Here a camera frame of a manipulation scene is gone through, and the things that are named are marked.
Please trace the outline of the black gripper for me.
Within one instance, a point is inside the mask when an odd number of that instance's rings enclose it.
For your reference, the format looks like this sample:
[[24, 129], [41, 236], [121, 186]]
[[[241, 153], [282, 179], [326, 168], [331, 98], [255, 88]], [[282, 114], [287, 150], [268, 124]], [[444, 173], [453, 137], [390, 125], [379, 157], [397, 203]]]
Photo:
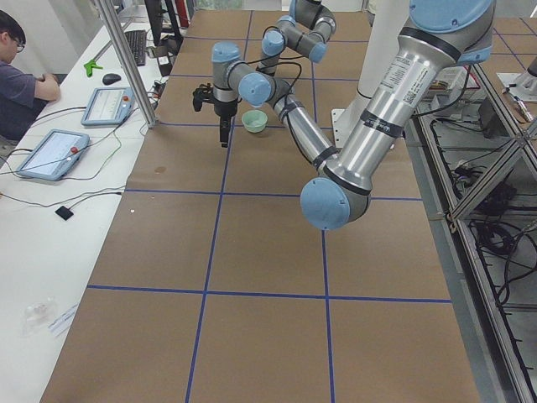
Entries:
[[229, 145], [229, 135], [231, 131], [232, 118], [236, 116], [238, 101], [222, 102], [216, 100], [214, 103], [215, 114], [220, 118], [219, 141], [223, 148]]

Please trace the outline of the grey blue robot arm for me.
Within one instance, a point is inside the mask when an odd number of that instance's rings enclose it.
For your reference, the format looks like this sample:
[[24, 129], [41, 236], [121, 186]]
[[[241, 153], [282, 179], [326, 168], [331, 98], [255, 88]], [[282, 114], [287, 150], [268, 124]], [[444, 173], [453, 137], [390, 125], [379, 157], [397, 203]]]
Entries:
[[291, 1], [289, 13], [264, 32], [256, 70], [273, 76], [285, 49], [317, 64], [335, 32], [336, 18], [322, 1]]
[[344, 111], [350, 133], [341, 148], [316, 125], [292, 85], [274, 75], [285, 49], [314, 62], [323, 58], [336, 20], [319, 1], [292, 2], [264, 35], [262, 54], [252, 64], [236, 44], [214, 44], [211, 98], [217, 107], [245, 101], [274, 110], [317, 171], [300, 194], [305, 218], [319, 229], [338, 229], [368, 209], [374, 171], [438, 73], [490, 56], [495, 8], [493, 1], [382, 1], [368, 44], [378, 53], [378, 83], [366, 105]]

